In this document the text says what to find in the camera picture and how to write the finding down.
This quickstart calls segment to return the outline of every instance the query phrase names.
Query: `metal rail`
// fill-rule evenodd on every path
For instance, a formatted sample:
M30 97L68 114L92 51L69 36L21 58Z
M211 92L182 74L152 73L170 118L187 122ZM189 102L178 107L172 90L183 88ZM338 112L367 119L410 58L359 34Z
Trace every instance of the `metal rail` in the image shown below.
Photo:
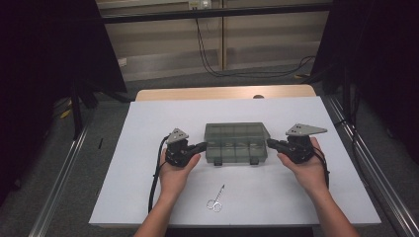
M343 109L340 103L336 98L328 98L328 100L337 118L343 120ZM355 128L347 122L343 122L342 124L344 125L344 129L347 132L349 138L352 140L354 137ZM416 220L410 213L407 206L404 204L403 200L392 187L391 183L388 181L373 154L368 149L367 144L364 142L363 138L358 133L356 133L355 136L356 150L360 154L364 165L367 167L368 171L373 177L375 184L377 185L382 196L385 198L393 214L397 218L400 226L403 228L404 233L409 237L419 237L419 228Z
M303 13L303 12L324 12L329 11L332 3L285 5L276 7L258 8L220 8L198 11L178 11L165 13L149 14L130 14L130 15L110 15L103 16L104 24L133 23L133 22L152 22L181 19L197 18L216 18L216 17L237 17L250 15L284 14L284 13Z
M55 213L56 207L58 206L59 199L61 198L65 184L67 183L68 176L70 175L71 169L78 156L78 153L83 145L84 138L87 134L87 129L93 120L94 111L89 111L86 125L81 131L80 135L71 144L70 150L68 151L67 157L65 158L64 164L55 180L55 183L46 199L45 204L42 207L40 214L29 234L30 237L43 237L49 227L52 217Z

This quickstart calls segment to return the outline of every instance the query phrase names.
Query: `metal scissors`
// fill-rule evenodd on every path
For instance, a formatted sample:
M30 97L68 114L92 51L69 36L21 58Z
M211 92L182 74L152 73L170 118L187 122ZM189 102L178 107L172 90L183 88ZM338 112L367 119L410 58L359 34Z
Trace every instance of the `metal scissors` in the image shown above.
M215 212L220 212L222 209L222 204L219 203L219 198L221 197L222 192L224 191L224 185L222 185L221 190L219 190L216 199L211 199L207 202L207 208L212 209Z

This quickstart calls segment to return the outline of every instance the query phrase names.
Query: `silver metal plate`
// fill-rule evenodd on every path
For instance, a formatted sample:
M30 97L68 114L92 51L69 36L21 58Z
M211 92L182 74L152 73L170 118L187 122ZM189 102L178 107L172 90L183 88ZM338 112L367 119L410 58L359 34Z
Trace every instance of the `silver metal plate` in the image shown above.
M166 143L167 144L171 144L171 143L174 143L176 141L180 141L180 140L186 139L188 137L189 137L189 135L187 133L185 133L184 131L182 131L179 128L175 128L172 131L172 133L170 133L169 137L167 138Z
M326 131L327 131L326 128L297 123L290 130L286 132L286 135L306 136L306 135L311 135L311 134L323 133Z

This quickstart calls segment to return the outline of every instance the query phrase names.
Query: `white table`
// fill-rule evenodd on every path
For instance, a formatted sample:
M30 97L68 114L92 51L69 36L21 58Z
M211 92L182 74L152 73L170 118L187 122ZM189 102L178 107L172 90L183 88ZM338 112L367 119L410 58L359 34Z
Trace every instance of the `white table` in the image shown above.
M295 123L324 127L315 135L326 154L330 191L353 224L380 223L377 212L355 171L319 97L263 100L148 101L131 103L114 158L92 213L90 224L137 226L147 215L148 196L162 138L175 127L204 141L206 123L260 121L276 139ZM222 211L207 209L222 185ZM155 200L159 196L157 186ZM318 224L314 207L293 173L268 148L258 167L208 164L205 153L190 174L176 203L171 226L301 226Z

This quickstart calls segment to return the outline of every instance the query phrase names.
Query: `plastic box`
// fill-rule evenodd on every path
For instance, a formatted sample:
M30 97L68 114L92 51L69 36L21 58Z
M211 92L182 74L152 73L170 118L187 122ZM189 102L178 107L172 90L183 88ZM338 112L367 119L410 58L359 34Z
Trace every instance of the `plastic box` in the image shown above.
M270 137L261 122L207 123L207 162L214 166L223 163L259 165L268 157L266 139Z

